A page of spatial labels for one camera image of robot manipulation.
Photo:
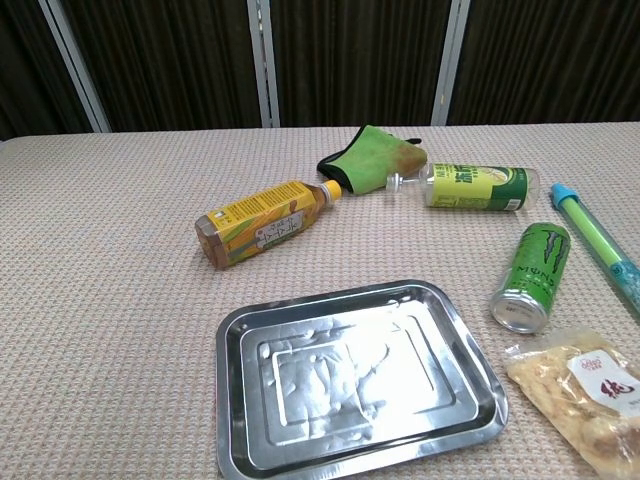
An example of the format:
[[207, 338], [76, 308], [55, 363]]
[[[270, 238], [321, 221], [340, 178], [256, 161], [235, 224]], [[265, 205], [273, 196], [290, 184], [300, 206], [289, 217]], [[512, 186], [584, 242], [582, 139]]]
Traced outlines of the grey metal partition post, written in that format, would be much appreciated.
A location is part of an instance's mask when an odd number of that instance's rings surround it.
[[111, 133], [110, 122], [61, 1], [37, 1], [93, 131]]
[[451, 0], [432, 108], [432, 126], [445, 126], [448, 121], [471, 4], [472, 0]]
[[263, 128], [280, 128], [270, 0], [246, 0], [254, 71]]

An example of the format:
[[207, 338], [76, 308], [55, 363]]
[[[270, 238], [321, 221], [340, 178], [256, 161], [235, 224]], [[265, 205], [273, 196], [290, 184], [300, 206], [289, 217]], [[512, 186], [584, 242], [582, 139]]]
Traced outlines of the green tube with blue cap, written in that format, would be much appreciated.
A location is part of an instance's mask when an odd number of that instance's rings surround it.
[[640, 323], [640, 267], [592, 215], [576, 191], [555, 183], [551, 187], [551, 199]]

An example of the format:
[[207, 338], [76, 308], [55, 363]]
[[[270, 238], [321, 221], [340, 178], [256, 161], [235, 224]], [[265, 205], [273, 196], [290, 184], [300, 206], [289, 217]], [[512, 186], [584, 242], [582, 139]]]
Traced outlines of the packaged snack bag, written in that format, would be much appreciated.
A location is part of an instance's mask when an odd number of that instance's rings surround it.
[[507, 375], [605, 480], [640, 480], [640, 367], [590, 328], [506, 351]]

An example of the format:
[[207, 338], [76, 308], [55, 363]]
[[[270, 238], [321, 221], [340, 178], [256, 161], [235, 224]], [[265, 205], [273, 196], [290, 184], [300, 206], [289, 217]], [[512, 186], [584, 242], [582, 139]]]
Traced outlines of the green label clear bottle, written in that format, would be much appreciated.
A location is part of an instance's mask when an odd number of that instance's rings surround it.
[[532, 208], [540, 193], [535, 169], [430, 163], [413, 178], [393, 173], [386, 190], [397, 194], [415, 186], [427, 207], [485, 211], [518, 211]]

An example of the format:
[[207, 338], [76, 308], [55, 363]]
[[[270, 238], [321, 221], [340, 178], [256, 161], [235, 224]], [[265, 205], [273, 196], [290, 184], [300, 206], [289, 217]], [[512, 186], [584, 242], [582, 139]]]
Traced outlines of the silver metal tray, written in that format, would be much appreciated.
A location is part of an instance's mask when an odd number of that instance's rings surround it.
[[256, 304], [216, 334], [224, 480], [335, 480], [488, 442], [506, 392], [448, 296], [403, 280]]

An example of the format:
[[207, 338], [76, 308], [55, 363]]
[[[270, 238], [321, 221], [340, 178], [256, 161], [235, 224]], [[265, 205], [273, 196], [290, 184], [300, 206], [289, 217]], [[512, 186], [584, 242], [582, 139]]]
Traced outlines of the green cloth with black trim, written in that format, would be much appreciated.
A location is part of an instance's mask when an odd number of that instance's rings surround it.
[[408, 177], [423, 168], [427, 153], [420, 142], [365, 125], [344, 149], [322, 159], [317, 171], [351, 194], [367, 194], [385, 187], [389, 175]]

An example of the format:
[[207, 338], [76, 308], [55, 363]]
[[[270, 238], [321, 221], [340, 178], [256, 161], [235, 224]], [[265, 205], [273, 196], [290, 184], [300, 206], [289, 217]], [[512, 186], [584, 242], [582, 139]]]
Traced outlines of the green Monster energy can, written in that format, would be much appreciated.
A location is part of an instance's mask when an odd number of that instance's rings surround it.
[[490, 300], [493, 318], [507, 329], [533, 334], [549, 321], [569, 256], [571, 238], [559, 225], [529, 225], [520, 237], [500, 288]]

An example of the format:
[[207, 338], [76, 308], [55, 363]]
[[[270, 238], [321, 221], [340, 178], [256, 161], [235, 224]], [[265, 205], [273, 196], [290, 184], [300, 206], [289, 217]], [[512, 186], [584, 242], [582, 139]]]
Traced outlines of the yellow label tea bottle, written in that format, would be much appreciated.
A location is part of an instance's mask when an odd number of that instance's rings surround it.
[[201, 216], [195, 230], [212, 265], [225, 269], [305, 230], [341, 197], [334, 180], [289, 181]]

